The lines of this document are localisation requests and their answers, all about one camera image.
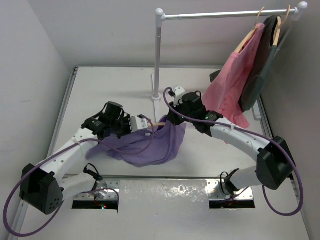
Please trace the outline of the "purple t shirt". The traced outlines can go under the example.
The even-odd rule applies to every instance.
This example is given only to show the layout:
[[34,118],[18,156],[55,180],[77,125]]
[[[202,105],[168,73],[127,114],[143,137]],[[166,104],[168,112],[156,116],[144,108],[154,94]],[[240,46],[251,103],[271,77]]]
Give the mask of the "purple t shirt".
[[154,133],[149,128],[121,138],[113,134],[91,148],[85,158],[89,160],[103,154],[139,168],[170,162],[179,153],[187,125],[173,125],[165,115],[160,122],[164,125],[156,126]]

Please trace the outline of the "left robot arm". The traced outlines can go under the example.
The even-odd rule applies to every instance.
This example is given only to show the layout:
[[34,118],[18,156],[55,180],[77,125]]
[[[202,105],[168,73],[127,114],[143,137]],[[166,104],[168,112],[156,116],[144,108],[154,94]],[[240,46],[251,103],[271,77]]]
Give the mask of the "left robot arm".
[[131,116],[123,106],[107,102],[102,111],[88,118],[74,136],[54,155],[39,165],[28,164],[22,170],[19,196],[45,215],[58,209],[63,201],[80,193],[90,192],[102,177],[84,170],[65,178],[66,173],[87,151],[110,135],[123,137],[131,133]]

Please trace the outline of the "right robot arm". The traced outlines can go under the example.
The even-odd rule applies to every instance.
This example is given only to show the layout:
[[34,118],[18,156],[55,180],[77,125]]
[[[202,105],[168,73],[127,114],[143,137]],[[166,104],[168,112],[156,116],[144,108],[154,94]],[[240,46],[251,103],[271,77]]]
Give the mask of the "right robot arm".
[[288,160],[292,155],[283,138],[265,138],[233,124],[220,113],[207,110],[198,91],[169,87],[164,93],[174,99],[168,104],[167,115],[173,125],[191,123],[199,133],[222,140],[255,161],[253,167],[236,168],[227,174],[220,187],[225,195],[234,195],[251,186],[277,190],[292,174],[295,163]]

